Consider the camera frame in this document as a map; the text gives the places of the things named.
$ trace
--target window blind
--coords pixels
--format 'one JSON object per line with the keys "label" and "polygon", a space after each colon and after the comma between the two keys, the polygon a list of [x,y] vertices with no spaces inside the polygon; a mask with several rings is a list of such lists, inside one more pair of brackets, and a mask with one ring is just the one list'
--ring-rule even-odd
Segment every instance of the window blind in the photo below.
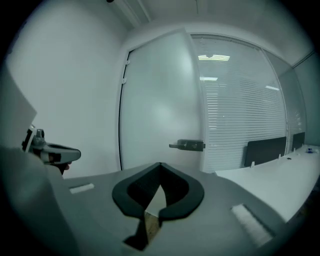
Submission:
{"label": "window blind", "polygon": [[249,141],[286,136],[277,77],[260,49],[192,36],[205,101],[204,172],[242,168]]}
{"label": "window blind", "polygon": [[265,51],[281,84],[287,116],[286,153],[292,151],[294,134],[306,131],[306,110],[300,84],[294,69],[282,59]]}

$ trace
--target door handle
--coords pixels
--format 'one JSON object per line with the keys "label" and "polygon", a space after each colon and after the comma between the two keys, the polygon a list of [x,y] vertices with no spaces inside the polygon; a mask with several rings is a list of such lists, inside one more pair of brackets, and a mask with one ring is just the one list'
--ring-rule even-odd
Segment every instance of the door handle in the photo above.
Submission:
{"label": "door handle", "polygon": [[188,151],[204,151],[206,144],[202,140],[179,139],[177,144],[169,144],[169,148]]}

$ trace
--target white desk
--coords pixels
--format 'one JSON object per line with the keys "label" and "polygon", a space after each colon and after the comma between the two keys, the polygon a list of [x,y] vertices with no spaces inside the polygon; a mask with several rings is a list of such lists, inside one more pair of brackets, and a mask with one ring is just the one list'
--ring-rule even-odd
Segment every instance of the white desk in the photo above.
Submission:
{"label": "white desk", "polygon": [[306,153],[307,148],[305,145],[280,159],[253,168],[220,170],[216,174],[264,201],[287,222],[304,204],[320,174],[320,153]]}

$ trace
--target white door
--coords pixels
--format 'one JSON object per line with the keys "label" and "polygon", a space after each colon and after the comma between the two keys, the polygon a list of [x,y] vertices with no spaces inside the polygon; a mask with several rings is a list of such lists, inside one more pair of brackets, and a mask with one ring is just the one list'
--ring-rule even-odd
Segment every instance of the white door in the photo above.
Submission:
{"label": "white door", "polygon": [[204,141],[197,57],[184,31],[162,36],[129,55],[120,106],[122,169],[163,162],[202,170],[203,151],[170,148]]}

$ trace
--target door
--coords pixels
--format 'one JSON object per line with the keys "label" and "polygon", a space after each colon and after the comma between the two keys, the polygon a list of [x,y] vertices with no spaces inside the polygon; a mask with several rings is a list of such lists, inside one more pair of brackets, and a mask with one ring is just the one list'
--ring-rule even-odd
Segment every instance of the door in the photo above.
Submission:
{"label": "door", "polygon": [[162,36],[132,51],[128,60],[119,120],[122,169],[164,162],[200,171],[203,151],[178,149],[185,141],[175,146],[178,140],[204,141],[203,97],[191,37],[185,31]]}

